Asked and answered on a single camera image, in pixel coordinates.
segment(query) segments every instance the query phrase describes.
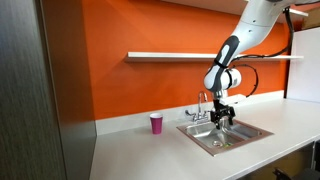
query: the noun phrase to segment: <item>pink cup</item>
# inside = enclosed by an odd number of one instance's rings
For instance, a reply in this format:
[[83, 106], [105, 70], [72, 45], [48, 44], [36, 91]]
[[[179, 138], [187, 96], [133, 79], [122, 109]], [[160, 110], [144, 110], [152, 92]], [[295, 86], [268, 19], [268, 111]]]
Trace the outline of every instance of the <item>pink cup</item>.
[[150, 114], [152, 133], [161, 134], [162, 131], [162, 114], [161, 113], [152, 113]]

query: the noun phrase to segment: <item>sink basin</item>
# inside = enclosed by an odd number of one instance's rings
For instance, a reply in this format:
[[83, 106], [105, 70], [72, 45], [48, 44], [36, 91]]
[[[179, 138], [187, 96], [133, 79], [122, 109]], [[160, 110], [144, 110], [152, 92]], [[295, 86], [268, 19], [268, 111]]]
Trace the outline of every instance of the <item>sink basin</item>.
[[220, 129], [211, 122], [177, 128], [212, 156], [272, 134], [238, 120], [233, 120], [232, 126], [227, 123]]

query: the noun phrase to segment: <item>drain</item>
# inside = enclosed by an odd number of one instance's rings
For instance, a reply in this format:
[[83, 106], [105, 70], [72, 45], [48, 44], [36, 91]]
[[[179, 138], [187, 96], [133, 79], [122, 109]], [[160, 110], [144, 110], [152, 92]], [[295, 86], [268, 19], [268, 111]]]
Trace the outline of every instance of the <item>drain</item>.
[[212, 145], [215, 147], [222, 147], [223, 146], [222, 142], [220, 142], [220, 141], [213, 141]]

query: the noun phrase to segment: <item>robotic arm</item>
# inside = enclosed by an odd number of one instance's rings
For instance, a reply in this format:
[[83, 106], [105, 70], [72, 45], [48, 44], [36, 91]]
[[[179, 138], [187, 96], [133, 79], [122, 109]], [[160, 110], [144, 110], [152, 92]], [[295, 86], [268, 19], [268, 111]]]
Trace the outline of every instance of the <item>robotic arm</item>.
[[270, 33], [278, 16], [291, 4], [311, 4], [320, 0], [250, 0], [241, 19], [222, 45], [213, 65], [205, 78], [205, 87], [213, 93], [215, 111], [211, 113], [211, 121], [219, 129], [219, 121], [223, 117], [235, 116], [232, 107], [221, 104], [220, 99], [226, 96], [226, 90], [236, 87], [241, 82], [241, 75], [236, 69], [228, 69], [231, 61], [241, 52], [260, 44]]

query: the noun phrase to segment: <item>white countertop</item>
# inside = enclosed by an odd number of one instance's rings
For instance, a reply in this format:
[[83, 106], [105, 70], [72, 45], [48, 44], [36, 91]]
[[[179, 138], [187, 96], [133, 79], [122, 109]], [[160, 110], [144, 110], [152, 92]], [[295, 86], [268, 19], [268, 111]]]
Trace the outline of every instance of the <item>white countertop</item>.
[[320, 103], [279, 99], [235, 110], [235, 119], [274, 135], [214, 157], [176, 128], [186, 121], [164, 122], [161, 135], [150, 126], [100, 135], [90, 179], [237, 179], [320, 139]]

